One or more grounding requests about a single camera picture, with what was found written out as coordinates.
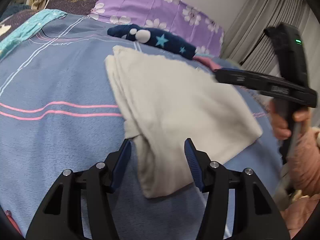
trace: teal fabric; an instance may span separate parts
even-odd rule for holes
[[[0,61],[2,61],[10,51],[17,47],[21,42],[27,40],[41,30],[48,22],[62,17],[65,14],[67,13],[60,10],[44,9],[33,15],[0,42]]]

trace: purple floral fabric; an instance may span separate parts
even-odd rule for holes
[[[98,0],[90,17],[170,31],[194,45],[198,54],[220,55],[223,28],[182,0]]]

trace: blue blanket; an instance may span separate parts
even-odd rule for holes
[[[118,150],[124,139],[124,119],[104,65],[113,46],[206,69],[180,55],[108,36],[111,26],[68,14],[46,24],[0,62],[0,204],[12,212],[24,235],[42,198],[64,169],[87,169]],[[259,104],[245,90],[239,88],[239,92],[264,133],[225,166],[238,171],[253,168],[273,193],[281,169],[277,141]],[[196,239],[205,198],[191,184],[168,197],[146,199],[138,183],[134,147],[121,187],[109,195],[116,228],[125,240]],[[229,199],[232,214],[233,194]],[[86,209],[83,212],[88,237]],[[232,223],[229,215],[230,230]]]

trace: silver bolt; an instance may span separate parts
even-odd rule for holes
[[[104,168],[106,165],[105,165],[105,163],[103,163],[103,162],[100,162],[100,163],[97,163],[96,164],[96,167],[98,168],[98,169],[102,169],[102,168]]]
[[[210,167],[216,169],[216,168],[219,167],[219,163],[217,163],[217,162],[210,162]]]
[[[254,174],[254,171],[253,171],[253,169],[251,169],[251,168],[246,168],[246,169],[244,170],[244,172],[245,172],[246,174],[248,174],[248,175]]]
[[[69,176],[69,175],[71,174],[71,170],[66,169],[66,170],[63,171],[62,174],[63,174],[64,176]]]

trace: hand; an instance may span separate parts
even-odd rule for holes
[[[287,140],[291,136],[291,131],[288,129],[287,121],[282,118],[276,112],[276,106],[273,100],[269,103],[270,114],[271,114],[271,126],[273,134],[279,140]],[[310,126],[310,110],[304,107],[293,114],[293,120],[295,122],[301,122],[301,134],[306,133]]]

